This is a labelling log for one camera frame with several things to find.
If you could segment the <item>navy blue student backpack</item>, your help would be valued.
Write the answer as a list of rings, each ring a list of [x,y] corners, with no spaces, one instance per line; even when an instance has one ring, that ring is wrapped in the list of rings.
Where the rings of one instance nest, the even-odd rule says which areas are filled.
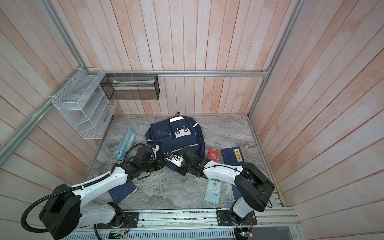
[[[205,141],[201,126],[191,117],[177,113],[174,117],[152,124],[146,132],[146,143],[159,146],[158,155],[167,153],[181,155],[181,150],[190,147],[200,158],[205,157]]]

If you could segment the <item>blue notebook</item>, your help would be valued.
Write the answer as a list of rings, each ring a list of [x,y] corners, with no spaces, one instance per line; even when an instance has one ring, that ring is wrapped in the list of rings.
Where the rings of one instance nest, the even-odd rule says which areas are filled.
[[[235,185],[232,185],[232,191],[233,191],[233,196],[235,201],[242,197],[242,194],[240,193],[239,189]]]
[[[221,149],[221,155],[226,165],[244,166],[245,160],[240,147]]]
[[[119,205],[125,199],[127,199],[131,194],[133,194],[137,190],[135,184],[130,181],[123,185],[117,186],[109,190],[109,194],[113,199],[113,202]]]

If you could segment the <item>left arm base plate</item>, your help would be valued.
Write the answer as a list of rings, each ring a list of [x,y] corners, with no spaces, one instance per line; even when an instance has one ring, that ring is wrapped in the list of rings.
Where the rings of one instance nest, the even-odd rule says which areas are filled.
[[[135,229],[139,222],[139,212],[117,214],[108,224],[98,224],[98,229]]]

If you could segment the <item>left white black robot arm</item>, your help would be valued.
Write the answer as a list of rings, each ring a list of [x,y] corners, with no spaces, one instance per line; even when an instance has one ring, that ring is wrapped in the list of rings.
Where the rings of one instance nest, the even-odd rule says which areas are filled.
[[[52,194],[42,198],[45,205],[39,219],[55,240],[84,227],[85,221],[89,221],[90,225],[110,223],[119,212],[112,205],[107,204],[102,208],[101,217],[92,217],[83,208],[101,194],[138,178],[141,173],[150,174],[165,165],[162,155],[148,146],[140,145],[135,156],[114,164],[107,173],[76,186],[58,186]]]

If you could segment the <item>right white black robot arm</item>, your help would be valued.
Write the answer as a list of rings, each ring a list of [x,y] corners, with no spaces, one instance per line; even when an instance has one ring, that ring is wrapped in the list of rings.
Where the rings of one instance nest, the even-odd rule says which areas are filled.
[[[244,166],[219,164],[208,159],[201,159],[195,152],[186,147],[176,153],[182,158],[182,167],[198,178],[220,180],[236,186],[241,197],[227,211],[227,217],[239,222],[253,212],[263,212],[272,208],[270,198],[275,185],[255,165]]]

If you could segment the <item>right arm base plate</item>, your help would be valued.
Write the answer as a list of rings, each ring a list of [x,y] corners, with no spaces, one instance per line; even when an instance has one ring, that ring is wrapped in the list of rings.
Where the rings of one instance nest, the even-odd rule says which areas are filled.
[[[250,212],[246,217],[239,217],[232,210],[216,209],[217,222],[219,226],[247,225],[256,226],[257,219],[254,212]]]

